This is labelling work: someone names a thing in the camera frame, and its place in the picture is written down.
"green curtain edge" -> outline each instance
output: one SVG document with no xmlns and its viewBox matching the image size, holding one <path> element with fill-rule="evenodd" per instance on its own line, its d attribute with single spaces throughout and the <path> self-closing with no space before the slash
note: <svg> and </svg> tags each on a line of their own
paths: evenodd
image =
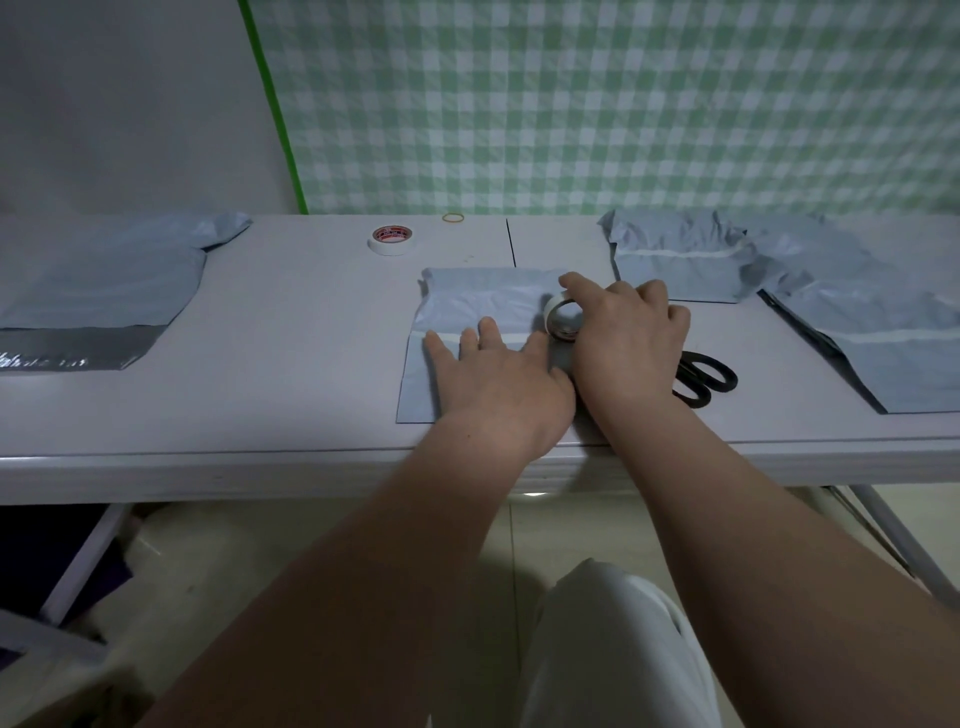
<svg viewBox="0 0 960 728">
<path fill-rule="evenodd" d="M 249 0 L 237 0 L 237 4 L 240 6 L 240 14 L 243 15 L 244 25 L 247 27 L 247 37 L 250 39 L 253 57 L 256 60 L 256 67 L 260 71 L 260 80 L 263 82 L 263 90 L 267 95 L 270 113 L 274 117 L 276 134 L 280 138 L 280 146 L 283 148 L 283 155 L 287 159 L 287 169 L 290 170 L 290 181 L 294 186 L 297 208 L 300 210 L 301 215 L 308 215 L 310 214 L 310 210 L 307 209 L 306 198 L 303 196 L 303 187 L 300 186 L 300 175 L 297 173 L 297 161 L 294 159 L 294 151 L 290 147 L 290 136 L 287 134 L 287 126 L 283 122 L 283 112 L 280 110 L 280 102 L 276 98 L 276 89 L 274 88 L 274 79 L 270 75 L 270 66 L 267 65 L 267 59 L 263 55 L 260 36 L 256 31 L 256 24 L 253 22 L 250 2 Z"/>
</svg>

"white table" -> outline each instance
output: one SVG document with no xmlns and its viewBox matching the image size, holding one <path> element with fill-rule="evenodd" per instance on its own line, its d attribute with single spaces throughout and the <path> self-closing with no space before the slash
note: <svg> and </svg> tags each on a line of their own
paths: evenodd
<svg viewBox="0 0 960 728">
<path fill-rule="evenodd" d="M 415 229 L 413 253 L 367 249 L 388 222 Z M 0 375 L 0 503 L 366 493 L 426 430 L 395 423 L 420 271 L 510 266 L 516 256 L 608 283 L 610 252 L 594 223 L 511 217 L 511 244 L 503 217 L 257 217 L 209 256 L 193 302 L 128 370 Z M 71 231 L 104 224 L 0 218 L 0 305 L 63 254 Z M 960 239 L 954 218 L 903 218 L 878 232 L 888 253 L 921 241 L 942 253 Z M 917 275 L 942 277 L 943 267 Z M 740 375 L 702 416 L 779 482 L 960 473 L 960 414 L 878 415 L 759 300 L 691 308 L 687 347 Z M 517 486 L 627 487 L 584 418 Z"/>
</svg>

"masking tape roll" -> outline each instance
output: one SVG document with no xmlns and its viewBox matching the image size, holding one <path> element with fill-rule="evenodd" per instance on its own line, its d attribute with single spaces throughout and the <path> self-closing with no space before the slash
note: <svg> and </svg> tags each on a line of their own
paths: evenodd
<svg viewBox="0 0 960 728">
<path fill-rule="evenodd" d="M 557 309 L 568 303 L 575 302 L 570 298 L 569 292 L 564 291 L 546 302 L 546 306 L 543 307 L 543 326 L 546 328 L 546 332 L 558 341 L 577 340 L 577 332 L 579 329 L 557 321 L 555 316 Z"/>
<path fill-rule="evenodd" d="M 412 228 L 405 225 L 383 225 L 370 233 L 367 247 L 377 255 L 403 255 L 417 244 Z"/>
</svg>

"floor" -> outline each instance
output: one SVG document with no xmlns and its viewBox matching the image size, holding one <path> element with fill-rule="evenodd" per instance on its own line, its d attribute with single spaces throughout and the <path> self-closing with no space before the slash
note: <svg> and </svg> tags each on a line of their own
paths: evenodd
<svg viewBox="0 0 960 728">
<path fill-rule="evenodd" d="M 960 485 L 883 486 L 881 494 L 960 584 Z M 819 489 L 792 491 L 890 560 Z M 132 673 L 163 692 L 304 546 L 357 501 L 180 503 L 146 520 L 128 551 L 135 578 L 89 616 L 112 646 L 108 662 L 28 656 L 0 672 L 0 728 L 93 682 Z M 650 518 L 636 495 L 512 497 L 500 510 L 438 669 L 433 725 L 511 725 L 519 658 L 534 606 L 593 557 L 645 576 L 676 597 Z M 725 725 L 740 722 L 726 697 Z"/>
</svg>

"gingham fabric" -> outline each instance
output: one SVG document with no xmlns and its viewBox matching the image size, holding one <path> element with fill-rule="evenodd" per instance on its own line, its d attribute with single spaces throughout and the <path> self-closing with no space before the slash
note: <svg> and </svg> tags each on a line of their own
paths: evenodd
<svg viewBox="0 0 960 728">
<path fill-rule="evenodd" d="M 960 211 L 960 2 L 250 0 L 311 212 Z"/>
</svg>

